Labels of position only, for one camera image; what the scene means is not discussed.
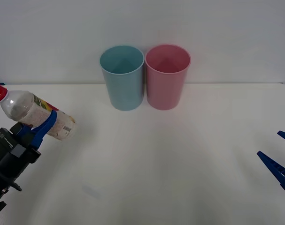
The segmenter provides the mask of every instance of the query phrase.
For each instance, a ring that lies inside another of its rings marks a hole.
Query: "pink cup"
[[[188,51],[177,45],[159,45],[146,54],[146,92],[149,104],[159,110],[176,107],[187,70]]]

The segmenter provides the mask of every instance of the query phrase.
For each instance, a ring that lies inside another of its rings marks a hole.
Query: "plastic bottle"
[[[8,91],[0,86],[0,105],[10,119],[33,128],[41,125],[51,111],[56,110],[56,123],[47,134],[59,140],[71,137],[76,130],[76,122],[71,116],[28,91]]]

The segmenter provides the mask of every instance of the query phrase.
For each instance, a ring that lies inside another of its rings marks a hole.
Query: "blue cup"
[[[137,108],[143,99],[144,55],[137,48],[120,45],[106,50],[100,66],[111,104],[119,110]]]

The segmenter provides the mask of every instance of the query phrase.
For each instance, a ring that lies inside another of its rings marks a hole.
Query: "cup rim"
[[[141,63],[141,65],[140,65],[137,69],[135,69],[135,70],[133,70],[133,71],[131,71],[131,72],[124,73],[124,74],[115,74],[115,73],[112,73],[112,72],[107,71],[106,69],[104,69],[103,66],[102,66],[101,63],[100,63],[100,60],[99,60],[100,67],[101,67],[104,71],[106,71],[107,73],[109,73],[109,74],[118,75],[118,76],[131,74],[131,73],[133,73],[133,72],[139,70],[139,69],[143,66],[143,64],[145,63],[145,61],[146,61],[146,58],[145,58],[143,52],[142,52],[140,49],[138,49],[138,48],[136,48],[136,47],[134,47],[134,46],[132,46],[132,45],[115,45],[115,46],[112,46],[112,47],[106,49],[106,50],[101,54],[100,59],[101,59],[101,57],[103,56],[103,54],[104,54],[106,51],[110,50],[111,48],[121,47],[121,46],[126,46],[126,47],[135,48],[135,49],[137,49],[138,51],[140,51],[140,53],[142,54],[142,57],[143,57],[142,63]]]
[[[161,72],[161,71],[159,71],[159,70],[154,69],[153,67],[151,67],[151,66],[148,64],[147,60],[145,59],[146,65],[147,65],[150,69],[152,69],[153,71],[156,71],[157,73],[160,73],[160,74],[171,74],[171,75],[172,75],[172,74],[179,74],[179,73],[181,73],[181,72],[183,72],[183,71],[185,71],[185,70],[187,70],[187,69],[189,68],[189,66],[190,66],[190,64],[191,64],[191,56],[190,56],[189,52],[188,52],[185,48],[182,48],[181,46],[174,45],[174,44],[160,44],[160,45],[156,45],[156,46],[152,47],[151,49],[149,49],[149,50],[147,51],[147,53],[146,53],[146,58],[147,58],[147,54],[149,54],[151,50],[153,50],[154,48],[157,48],[157,47],[159,47],[159,46],[163,46],[163,45],[170,45],[170,46],[178,47],[178,48],[181,48],[182,50],[184,50],[184,51],[188,54],[188,56],[189,56],[189,63],[188,63],[188,65],[187,65],[187,67],[185,67],[184,69],[182,69],[182,70],[180,70],[180,71],[178,71],[178,72],[166,73],[166,72]]]

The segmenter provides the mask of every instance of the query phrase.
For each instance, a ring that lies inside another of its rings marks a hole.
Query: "white wall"
[[[285,82],[285,0],[0,0],[0,82],[100,83],[106,48],[159,43],[188,82]]]

